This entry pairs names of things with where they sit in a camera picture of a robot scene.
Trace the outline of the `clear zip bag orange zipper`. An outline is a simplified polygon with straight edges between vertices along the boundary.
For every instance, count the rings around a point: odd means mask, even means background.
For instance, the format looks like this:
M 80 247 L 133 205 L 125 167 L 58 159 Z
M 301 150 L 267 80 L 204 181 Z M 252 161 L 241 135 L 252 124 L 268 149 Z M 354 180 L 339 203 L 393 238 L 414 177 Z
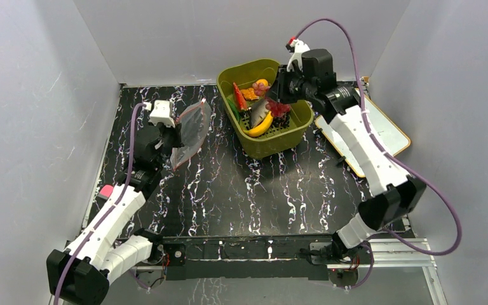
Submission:
M 189 161 L 203 145 L 210 127 L 212 108 L 206 98 L 188 106 L 179 116 L 181 146 L 173 148 L 170 163 L 173 170 Z

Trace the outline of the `red toy grape bunch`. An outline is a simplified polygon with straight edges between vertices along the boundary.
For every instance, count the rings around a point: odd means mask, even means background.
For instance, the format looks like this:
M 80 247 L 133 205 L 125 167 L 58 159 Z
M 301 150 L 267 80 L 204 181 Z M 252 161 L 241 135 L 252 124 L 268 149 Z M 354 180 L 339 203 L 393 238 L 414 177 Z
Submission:
M 266 105 L 266 109 L 271 113 L 274 118 L 280 118 L 288 113 L 291 107 L 289 104 L 283 104 L 270 100 Z

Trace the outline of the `grey toy fish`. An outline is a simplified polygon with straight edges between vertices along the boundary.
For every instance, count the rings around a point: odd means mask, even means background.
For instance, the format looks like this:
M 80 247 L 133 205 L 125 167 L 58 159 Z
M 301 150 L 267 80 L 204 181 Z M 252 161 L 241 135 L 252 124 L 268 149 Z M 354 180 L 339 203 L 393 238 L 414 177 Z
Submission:
M 260 125 L 266 118 L 269 110 L 267 109 L 268 101 L 264 98 L 258 100 L 251 106 L 250 110 L 250 127 L 255 128 Z

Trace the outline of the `orange toy fruit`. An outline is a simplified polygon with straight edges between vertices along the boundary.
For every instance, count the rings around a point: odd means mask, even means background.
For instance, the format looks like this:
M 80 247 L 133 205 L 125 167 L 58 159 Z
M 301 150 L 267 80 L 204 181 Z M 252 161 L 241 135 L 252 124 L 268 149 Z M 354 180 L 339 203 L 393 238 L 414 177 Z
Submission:
M 258 79 L 254 84 L 253 84 L 254 87 L 257 87 L 257 88 L 266 88 L 269 86 L 269 83 L 266 79 Z

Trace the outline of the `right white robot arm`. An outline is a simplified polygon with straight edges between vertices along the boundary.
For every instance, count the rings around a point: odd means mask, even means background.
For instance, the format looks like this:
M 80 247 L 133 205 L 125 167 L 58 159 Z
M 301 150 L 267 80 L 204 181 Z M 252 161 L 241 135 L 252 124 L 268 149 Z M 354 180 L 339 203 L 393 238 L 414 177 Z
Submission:
M 267 98 L 284 104 L 311 102 L 348 147 L 371 193 L 370 199 L 359 204 L 357 214 L 332 235 L 328 245 L 303 248 L 301 253 L 313 264 L 348 263 L 364 241 L 413 211 L 426 185 L 389 159 L 367 119 L 364 94 L 337 84 L 333 58 L 326 49 L 297 43 L 289 50 L 292 56 L 287 65 L 279 66 Z

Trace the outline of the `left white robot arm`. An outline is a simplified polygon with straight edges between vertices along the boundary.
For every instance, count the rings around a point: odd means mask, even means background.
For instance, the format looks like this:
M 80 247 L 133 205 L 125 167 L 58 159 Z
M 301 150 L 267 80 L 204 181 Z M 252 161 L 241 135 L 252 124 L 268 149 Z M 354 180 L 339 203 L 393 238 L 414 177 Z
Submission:
M 54 303 L 101 304 L 112 284 L 140 262 L 160 263 L 162 237 L 138 229 L 125 242 L 115 242 L 131 217 L 159 187 L 164 164 L 182 147 L 181 125 L 149 123 L 131 136 L 127 169 L 110 188 L 104 206 L 84 231 L 64 250 L 53 250 L 46 260 Z

